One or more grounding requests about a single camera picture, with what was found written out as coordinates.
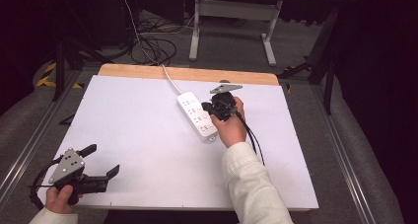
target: white sleeve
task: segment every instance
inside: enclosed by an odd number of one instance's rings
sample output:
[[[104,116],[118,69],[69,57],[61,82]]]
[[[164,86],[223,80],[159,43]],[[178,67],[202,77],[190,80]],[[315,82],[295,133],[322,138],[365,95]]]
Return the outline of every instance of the white sleeve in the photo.
[[[267,169],[248,143],[231,146],[222,159],[222,169],[241,224],[293,223]]]
[[[44,208],[32,219],[30,224],[77,224],[77,214],[57,214]]]

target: sleeve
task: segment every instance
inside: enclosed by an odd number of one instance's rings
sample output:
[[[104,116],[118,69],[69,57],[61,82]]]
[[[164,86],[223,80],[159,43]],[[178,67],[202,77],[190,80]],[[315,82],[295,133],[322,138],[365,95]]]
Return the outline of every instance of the sleeve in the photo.
[[[267,169],[248,143],[231,146],[222,159],[222,169],[240,223],[293,223]]]
[[[30,224],[76,224],[77,214],[57,214],[44,208],[32,219]]]

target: white power strip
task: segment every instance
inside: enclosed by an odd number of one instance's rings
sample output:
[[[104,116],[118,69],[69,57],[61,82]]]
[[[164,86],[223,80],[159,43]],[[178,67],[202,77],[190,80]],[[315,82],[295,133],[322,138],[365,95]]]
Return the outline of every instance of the white power strip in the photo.
[[[218,130],[213,125],[209,113],[203,110],[194,94],[187,92],[179,95],[177,103],[202,141],[214,141],[216,139]]]

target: table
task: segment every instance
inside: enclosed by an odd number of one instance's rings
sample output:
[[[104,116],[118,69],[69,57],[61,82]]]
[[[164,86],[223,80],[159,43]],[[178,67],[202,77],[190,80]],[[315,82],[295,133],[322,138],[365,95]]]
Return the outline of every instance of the table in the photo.
[[[244,100],[245,117],[260,142],[272,182],[291,210],[318,208],[275,75],[171,67],[168,72],[178,86],[191,89],[202,101],[210,99],[209,91],[219,86],[219,80],[243,85],[234,95]],[[200,141],[176,106],[175,90],[165,78],[161,67],[106,64],[92,79],[57,154],[96,143],[98,151],[85,159],[85,174],[101,176],[117,164],[120,172],[107,192],[88,194],[80,205],[232,210],[220,166],[225,146],[220,139]],[[281,122],[274,124],[273,118]],[[38,194],[44,201],[44,190]]]
[[[282,3],[282,0],[278,0],[276,5],[237,3],[217,0],[195,0],[194,27],[189,59],[191,61],[195,61],[197,59],[200,16],[239,18],[270,22],[267,34],[262,34],[261,40],[267,56],[268,64],[270,66],[275,66],[276,59],[274,57],[273,49],[271,48],[270,40],[276,26]]]

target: yellow and black tape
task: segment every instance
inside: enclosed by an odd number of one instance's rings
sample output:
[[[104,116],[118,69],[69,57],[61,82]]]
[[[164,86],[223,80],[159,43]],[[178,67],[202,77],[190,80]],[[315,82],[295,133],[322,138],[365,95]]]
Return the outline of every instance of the yellow and black tape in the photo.
[[[46,87],[56,87],[55,82],[49,82],[48,77],[51,75],[52,71],[55,69],[56,63],[51,62],[48,67],[46,68],[45,72],[43,72],[42,76],[40,77],[39,81],[37,81],[37,86],[46,86]],[[84,89],[85,84],[75,83],[73,88],[75,89]]]

